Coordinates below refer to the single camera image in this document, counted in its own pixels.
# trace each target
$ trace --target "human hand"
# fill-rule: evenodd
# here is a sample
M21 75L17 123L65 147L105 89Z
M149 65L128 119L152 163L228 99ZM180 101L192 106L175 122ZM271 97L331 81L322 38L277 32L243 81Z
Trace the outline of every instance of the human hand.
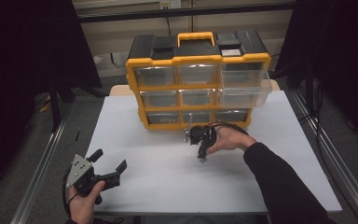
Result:
M71 219L78 224L90 224L94 218L94 204L95 199L100 195L101 191L103 191L103 187L105 185L104 181L98 182L91 193L83 198L78 194L78 190L72 186L69 188L69 198L74 199L69 203L69 207L71 209Z
M212 154L219 149L232 150L240 148L246 151L249 146L256 143L255 139L247 134L226 126L218 126L216 130L216 142L206 149L207 154Z

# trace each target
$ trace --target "storage drawer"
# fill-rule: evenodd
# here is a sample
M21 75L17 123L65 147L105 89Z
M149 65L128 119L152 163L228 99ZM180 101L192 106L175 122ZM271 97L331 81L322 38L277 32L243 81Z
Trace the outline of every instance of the storage drawer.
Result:
M223 88L259 87L266 69L262 63L225 63L221 65Z
M178 123L178 111L146 112L150 124Z
M192 114L191 123L210 123L212 121L212 110L184 110L182 111L182 122L188 123L190 114Z
M176 91L141 91L144 106L176 106Z
M165 86L175 84L173 66L140 67L133 69L139 86Z
M179 90L181 105L212 105L214 89Z
M248 109L220 109L215 111L216 122L245 121Z
M261 88L219 90L218 103L225 108L252 108L257 105Z
M185 64L177 66L180 84L216 83L217 65L213 63Z

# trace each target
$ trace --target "cable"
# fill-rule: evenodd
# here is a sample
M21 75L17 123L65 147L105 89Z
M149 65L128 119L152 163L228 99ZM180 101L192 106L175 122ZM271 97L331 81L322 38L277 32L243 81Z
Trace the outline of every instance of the cable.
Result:
M194 2L191 0L191 8L194 8ZM191 33L194 33L194 16L191 15Z
M113 54L112 54L112 53L110 53L110 62L111 62L112 64L115 64L115 59L113 58Z
M211 129L213 129L215 127L220 127L220 126L229 127L229 128L237 130L240 133L249 135L244 129L238 127L235 124L230 124L230 123L225 123L225 122L212 122L212 123L208 124L207 128L202 130L202 132L199 132L198 134L196 134L194 137L201 137L203 134L209 132Z
M300 122L300 125L303 125L305 122L307 122L308 120L310 120L311 117L310 116L305 116L304 118L301 118L298 120L298 122Z
M321 87L321 84L318 84L318 87L315 90L315 102L316 102L316 119L317 119L317 126L316 126L316 137L319 139L319 131L321 127L320 116L321 116L321 108L323 106L324 100L324 93Z
M69 204L71 203L71 201L75 198L75 196L77 196L78 195L78 193L77 194L75 194L70 200L69 200L69 202L67 203L68 204L68 206L69 206Z
M62 179L62 203L66 215L68 215L69 218L71 218L71 209L69 208L69 203L72 201L73 198L69 201L69 203L67 203L65 190L66 190L66 180L68 179L68 175L71 172L71 167L72 165L70 165L69 168L65 171L65 174L63 175L63 179Z
M165 20L167 20L167 25L168 25L168 34L171 36L171 26L170 26L170 20L168 19L168 17L165 18Z

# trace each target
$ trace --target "person's arm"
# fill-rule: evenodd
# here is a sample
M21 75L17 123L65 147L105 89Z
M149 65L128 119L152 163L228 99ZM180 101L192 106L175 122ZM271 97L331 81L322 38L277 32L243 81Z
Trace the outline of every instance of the person's arm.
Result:
M228 127L217 127L216 143L207 149L240 148L255 175L273 224L329 223L326 211L293 168L262 143Z

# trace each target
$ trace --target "yellow storage organizer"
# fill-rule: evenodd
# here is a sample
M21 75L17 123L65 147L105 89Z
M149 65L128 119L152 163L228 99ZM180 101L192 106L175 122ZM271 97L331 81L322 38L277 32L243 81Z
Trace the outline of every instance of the yellow storage organizer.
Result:
M257 31L139 35L127 80L146 129L177 130L211 122L246 127L271 92L271 58Z

